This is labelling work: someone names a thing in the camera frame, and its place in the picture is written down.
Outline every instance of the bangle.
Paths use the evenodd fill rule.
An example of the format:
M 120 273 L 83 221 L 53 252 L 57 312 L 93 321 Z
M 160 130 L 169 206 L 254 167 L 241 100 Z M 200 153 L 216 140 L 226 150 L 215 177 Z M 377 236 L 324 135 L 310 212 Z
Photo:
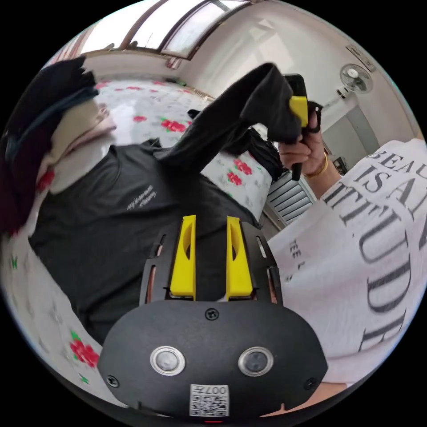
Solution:
M 323 165 L 323 167 L 322 168 L 320 168 L 320 169 L 318 169 L 316 172 L 314 172 L 314 173 L 309 173 L 309 174 L 307 174 L 307 175 L 304 175 L 306 178 L 316 178 L 316 177 L 319 177 L 320 175 L 322 175 L 324 172 L 325 172 L 325 170 L 328 168 L 328 166 L 329 166 L 329 159 L 328 159 L 328 155 L 325 153 L 325 152 L 323 152 L 323 155 L 325 156 L 325 164 Z

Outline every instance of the window frame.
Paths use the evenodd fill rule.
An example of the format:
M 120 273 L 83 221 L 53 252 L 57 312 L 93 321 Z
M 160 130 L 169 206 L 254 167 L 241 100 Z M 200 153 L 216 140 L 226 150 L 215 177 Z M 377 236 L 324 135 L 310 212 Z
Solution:
M 208 37 L 220 26 L 222 25 L 227 19 L 229 19 L 232 15 L 235 13 L 245 9 L 248 6 L 251 6 L 251 2 L 244 3 L 235 9 L 230 10 L 228 13 L 225 13 L 222 15 L 219 19 L 217 19 L 215 22 L 213 22 L 198 38 L 197 42 L 192 47 L 191 51 L 188 55 L 179 55 L 178 53 L 173 52 L 165 52 L 165 48 L 168 45 L 168 43 L 173 39 L 173 36 L 186 24 L 188 19 L 192 17 L 195 13 L 197 13 L 200 9 L 205 7 L 209 3 L 214 3 L 212 0 L 201 0 L 199 4 L 191 8 L 184 16 L 182 16 L 174 25 L 173 27 L 168 31 L 166 36 L 161 41 L 159 47 L 157 49 L 153 48 L 145 48 L 145 47 L 130 47 L 129 45 L 132 42 L 132 39 L 135 37 L 138 30 L 142 27 L 142 25 L 150 18 L 150 16 L 158 10 L 161 6 L 165 5 L 169 0 L 159 0 L 156 4 L 151 6 L 149 9 L 147 9 L 132 25 L 130 30 L 127 32 L 126 36 L 120 43 L 118 48 L 114 48 L 112 50 L 122 51 L 122 50 L 130 50 L 130 51 L 136 51 L 136 52 L 146 52 L 146 53 L 152 53 L 159 55 L 161 57 L 165 56 L 171 56 L 174 58 L 181 58 L 185 60 L 192 60 L 194 55 L 197 53 L 199 48 L 203 45 L 203 43 L 208 39 Z

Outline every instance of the black handle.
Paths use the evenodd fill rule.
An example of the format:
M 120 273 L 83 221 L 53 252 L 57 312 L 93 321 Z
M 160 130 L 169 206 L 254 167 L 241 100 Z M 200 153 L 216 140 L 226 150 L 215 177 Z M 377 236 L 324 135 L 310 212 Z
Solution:
M 294 163 L 292 165 L 292 181 L 299 181 L 301 177 L 302 163 Z
M 307 133 L 317 133 L 320 131 L 320 121 L 322 118 L 322 109 L 323 107 L 317 102 L 309 101 L 308 102 L 308 115 L 310 116 L 313 112 L 317 116 L 317 126 L 314 129 L 309 128 L 308 126 L 302 130 L 303 134 Z M 292 165 L 292 180 L 299 181 L 301 177 L 302 163 L 295 163 Z

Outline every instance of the black cloth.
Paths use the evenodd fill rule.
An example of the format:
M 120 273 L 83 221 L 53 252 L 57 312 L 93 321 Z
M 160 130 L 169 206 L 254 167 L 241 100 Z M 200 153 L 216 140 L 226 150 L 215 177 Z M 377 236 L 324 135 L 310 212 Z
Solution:
M 84 60 L 61 61 L 41 70 L 8 121 L 0 140 L 0 233 L 17 231 L 27 221 L 38 170 L 52 148 L 51 137 L 64 109 L 98 94 L 94 75 L 84 73 Z M 12 161 L 6 161 L 7 148 Z
M 271 140 L 295 143 L 301 122 L 290 114 L 291 96 L 277 67 L 261 65 L 203 110 L 174 147 L 112 147 L 86 176 L 46 197 L 30 245 L 99 343 L 138 306 L 153 242 L 183 216 L 197 216 L 197 299 L 225 295 L 227 216 L 258 224 L 200 172 L 256 123 Z
M 200 174 L 164 168 L 148 144 L 113 146 L 87 175 L 48 194 L 29 238 L 85 329 L 103 343 L 138 306 L 142 272 L 163 227 L 196 215 L 197 298 L 226 291 L 226 218 L 253 215 Z
M 192 109 L 187 113 L 194 119 L 200 111 Z M 249 152 L 267 170 L 273 182 L 283 174 L 282 162 L 276 147 L 271 141 L 263 140 L 254 128 L 248 129 L 239 139 L 229 140 L 221 151 L 232 156 L 240 156 L 246 151 Z
M 318 125 L 315 129 L 304 128 L 301 130 L 302 133 L 316 133 L 320 130 L 322 108 L 323 107 L 320 104 L 317 104 L 314 101 L 308 101 L 308 116 L 310 117 L 312 113 L 316 112 Z M 187 114 L 192 119 L 195 119 L 200 114 L 200 111 L 191 109 Z M 294 140 L 289 139 L 287 141 L 280 142 L 292 144 L 294 143 Z M 270 139 L 267 139 L 267 141 L 263 140 L 259 133 L 253 128 L 244 132 L 240 138 L 230 138 L 223 145 L 221 151 L 233 156 L 240 156 L 245 151 L 248 151 L 252 157 L 267 170 L 273 182 L 277 181 L 283 174 L 284 168 L 276 147 Z
M 260 65 L 198 114 L 179 144 L 156 156 L 165 165 L 188 170 L 195 171 L 196 164 L 200 172 L 224 146 L 232 141 L 240 145 L 248 128 L 257 123 L 266 126 L 270 140 L 295 144 L 302 129 L 290 110 L 291 97 L 292 89 L 276 65 Z
M 19 139 L 23 132 L 52 104 L 96 85 L 93 73 L 82 68 L 85 57 L 60 61 L 38 72 L 16 104 L 4 136 Z

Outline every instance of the fisheye view circle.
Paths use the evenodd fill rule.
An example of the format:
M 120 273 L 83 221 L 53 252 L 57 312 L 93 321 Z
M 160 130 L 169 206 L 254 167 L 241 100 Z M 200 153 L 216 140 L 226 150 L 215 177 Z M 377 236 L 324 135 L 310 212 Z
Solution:
M 46 372 L 125 424 L 295 425 L 409 327 L 426 183 L 410 106 L 338 28 L 143 0 L 53 54 L 8 120 L 1 293 Z

